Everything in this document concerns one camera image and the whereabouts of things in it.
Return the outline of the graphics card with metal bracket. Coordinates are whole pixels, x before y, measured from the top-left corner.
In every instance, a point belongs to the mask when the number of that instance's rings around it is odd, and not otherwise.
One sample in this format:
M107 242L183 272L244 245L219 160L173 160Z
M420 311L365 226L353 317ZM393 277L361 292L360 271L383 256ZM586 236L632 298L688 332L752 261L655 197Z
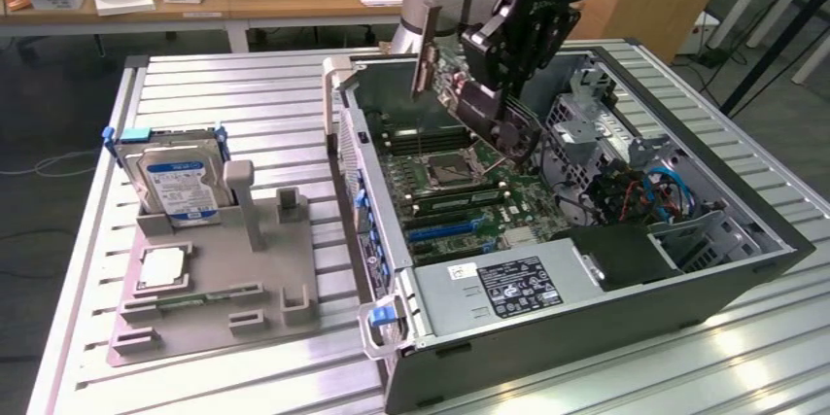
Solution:
M440 46L436 40L441 5L429 2L423 10L411 98L433 93L447 114L520 166L535 151L542 125L515 96L522 84L511 73L503 28L510 9L503 7L487 23L472 26L456 48Z

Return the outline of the grey perforated disk bay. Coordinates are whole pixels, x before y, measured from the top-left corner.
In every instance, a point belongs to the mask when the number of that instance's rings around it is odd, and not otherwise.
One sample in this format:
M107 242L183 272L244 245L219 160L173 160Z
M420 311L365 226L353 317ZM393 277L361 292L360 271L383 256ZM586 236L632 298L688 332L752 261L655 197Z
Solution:
M599 58L567 54L555 59L552 71L562 87L544 118L542 174L556 189L584 189L612 161L630 162L635 134L615 114L622 88Z

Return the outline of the CPU socket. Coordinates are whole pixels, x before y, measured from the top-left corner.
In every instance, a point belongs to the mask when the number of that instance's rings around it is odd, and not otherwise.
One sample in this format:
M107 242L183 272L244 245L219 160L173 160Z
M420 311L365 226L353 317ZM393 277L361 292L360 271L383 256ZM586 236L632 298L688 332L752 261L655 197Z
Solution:
M433 187L472 185L482 181L470 160L459 153L427 156L424 164L428 181Z

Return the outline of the black power strip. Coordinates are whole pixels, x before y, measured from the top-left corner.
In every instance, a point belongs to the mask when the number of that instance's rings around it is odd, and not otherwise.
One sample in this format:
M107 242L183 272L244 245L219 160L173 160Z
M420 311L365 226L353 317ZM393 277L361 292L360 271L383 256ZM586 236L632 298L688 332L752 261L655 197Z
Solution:
M692 56L692 61L708 69L719 67L728 61L738 65L746 65L748 63L747 57L738 49L727 50L723 48L706 49Z

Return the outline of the wooden desk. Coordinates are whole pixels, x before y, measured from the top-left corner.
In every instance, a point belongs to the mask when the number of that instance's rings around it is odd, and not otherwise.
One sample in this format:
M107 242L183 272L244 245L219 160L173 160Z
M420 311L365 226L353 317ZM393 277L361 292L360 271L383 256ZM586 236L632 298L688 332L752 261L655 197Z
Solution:
M359 0L204 0L199 4L153 0L147 12L101 17L95 0L69 11L8 10L0 0L0 36L68 36L147 32L221 31L232 52L249 50L253 28L397 24L400 7L369 7Z

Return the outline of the black slanted pole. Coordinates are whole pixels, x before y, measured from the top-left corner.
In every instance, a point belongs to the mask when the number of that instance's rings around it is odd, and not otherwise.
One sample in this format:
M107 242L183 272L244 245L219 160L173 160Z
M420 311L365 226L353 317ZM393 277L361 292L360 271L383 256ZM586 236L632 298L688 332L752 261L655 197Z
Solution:
M779 37L774 41L768 50L759 59L759 62L747 73L747 76L732 90L726 101L719 106L719 111L724 117L734 119L754 103L754 101L766 92L775 81L783 76L783 74L792 68L798 60L807 54L810 49L816 45L818 41L830 34L830 22L824 25L820 32L815 35L796 56L787 62L787 64L778 70L775 75L763 83L763 85L755 90L751 96L747 93L758 83L759 79L766 74L774 61L779 58L786 48L792 43L794 39L800 35L808 21L816 16L820 6L827 0L808 0L802 7L799 13L792 18L790 24L786 26Z

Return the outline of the silver chipset heatsink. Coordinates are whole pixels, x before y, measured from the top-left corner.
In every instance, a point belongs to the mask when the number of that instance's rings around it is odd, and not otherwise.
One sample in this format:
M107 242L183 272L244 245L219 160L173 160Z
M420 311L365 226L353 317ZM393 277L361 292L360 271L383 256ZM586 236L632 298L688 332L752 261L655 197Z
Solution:
M500 234L503 245L507 249L539 243L539 237L530 226L508 228Z

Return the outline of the black expansion slot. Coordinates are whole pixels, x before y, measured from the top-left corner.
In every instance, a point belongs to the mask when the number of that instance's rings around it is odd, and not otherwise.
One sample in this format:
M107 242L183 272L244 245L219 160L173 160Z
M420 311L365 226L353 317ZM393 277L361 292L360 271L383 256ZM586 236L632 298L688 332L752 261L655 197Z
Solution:
M429 241L415 242L409 245L413 256L433 256L459 252L463 250L476 250L482 248L484 241L476 236L445 237Z

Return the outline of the black plastic air shroud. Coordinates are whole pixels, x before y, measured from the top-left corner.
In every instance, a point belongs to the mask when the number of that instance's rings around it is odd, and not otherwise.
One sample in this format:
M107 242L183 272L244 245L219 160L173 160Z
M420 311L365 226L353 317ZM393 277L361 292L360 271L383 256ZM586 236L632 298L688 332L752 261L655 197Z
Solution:
M574 227L567 236L579 252L590 256L602 271L599 283L606 292L680 275L650 229L643 225Z

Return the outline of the grey power supply unit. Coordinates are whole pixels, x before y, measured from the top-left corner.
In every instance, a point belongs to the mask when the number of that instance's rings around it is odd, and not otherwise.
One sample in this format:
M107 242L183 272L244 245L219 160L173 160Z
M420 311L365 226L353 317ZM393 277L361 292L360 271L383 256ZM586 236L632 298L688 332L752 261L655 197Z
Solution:
M503 325L603 294L570 239L415 269L436 336Z

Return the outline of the hard disk with blue carrier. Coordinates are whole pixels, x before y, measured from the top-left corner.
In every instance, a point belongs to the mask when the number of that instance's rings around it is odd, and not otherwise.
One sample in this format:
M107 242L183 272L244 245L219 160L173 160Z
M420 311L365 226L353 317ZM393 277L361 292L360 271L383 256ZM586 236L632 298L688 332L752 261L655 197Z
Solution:
M163 214L173 227L215 225L235 204L223 182L229 160L221 125L187 130L131 127L103 130L103 143L136 190L143 212Z

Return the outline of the blue case latch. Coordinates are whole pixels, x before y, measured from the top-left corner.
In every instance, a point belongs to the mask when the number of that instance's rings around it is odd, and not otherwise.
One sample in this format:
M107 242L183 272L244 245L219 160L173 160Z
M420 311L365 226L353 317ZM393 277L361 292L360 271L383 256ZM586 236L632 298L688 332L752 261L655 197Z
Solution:
M397 321L397 313L392 305L383 305L368 310L367 322L372 328L393 324Z

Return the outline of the open black PC case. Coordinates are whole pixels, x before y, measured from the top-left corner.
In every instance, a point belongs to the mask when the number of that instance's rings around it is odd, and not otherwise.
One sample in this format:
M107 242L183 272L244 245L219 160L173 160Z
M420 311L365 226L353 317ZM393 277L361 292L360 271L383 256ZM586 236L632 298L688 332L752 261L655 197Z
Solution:
M544 118L562 87L552 64L558 57L582 53L599 58L622 88L615 114L635 140L630 162L612 161L584 189L556 189L542 174ZM428 128L463 126L433 93L411 98L416 59L411 54L349 53L323 63L325 136L359 288L357 330L364 353L381 372L383 406L395 414L443 407L478 390L696 327L815 249L771 197L751 187L752 180L763 180L788 188L790 180L776 174L702 95L636 44L580 41L535 73L520 95L536 113L542 134L527 163L514 165L536 172L568 223L542 243L570 239L574 227L648 228L722 210L748 231L762 254L691 273L678 269L679 276L602 289L599 297L559 310L476 332L436 336L415 278L421 266L404 245L367 123L367 113L379 111ZM397 321L372 328L368 310L383 305L395 307Z

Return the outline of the grey parts rack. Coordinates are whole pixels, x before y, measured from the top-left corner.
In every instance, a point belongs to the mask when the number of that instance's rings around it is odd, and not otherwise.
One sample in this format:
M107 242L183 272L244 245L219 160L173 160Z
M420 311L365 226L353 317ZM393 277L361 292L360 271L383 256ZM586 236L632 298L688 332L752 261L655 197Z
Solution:
M176 228L159 215L136 219L107 354L113 367L296 338L320 328L307 199L295 187L255 199L247 160L225 162L223 182L236 202L219 210L217 224ZM144 289L144 255L164 248L185 253L183 274L172 285ZM221 290L237 290L225 302L155 306L167 296Z

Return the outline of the silver CPU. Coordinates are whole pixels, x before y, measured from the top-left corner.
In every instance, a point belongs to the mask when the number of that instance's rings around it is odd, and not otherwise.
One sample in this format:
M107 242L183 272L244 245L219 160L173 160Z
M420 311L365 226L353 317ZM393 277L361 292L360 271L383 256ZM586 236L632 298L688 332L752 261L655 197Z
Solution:
M179 248L155 249L144 255L137 284L141 288L172 285L183 274L185 253Z

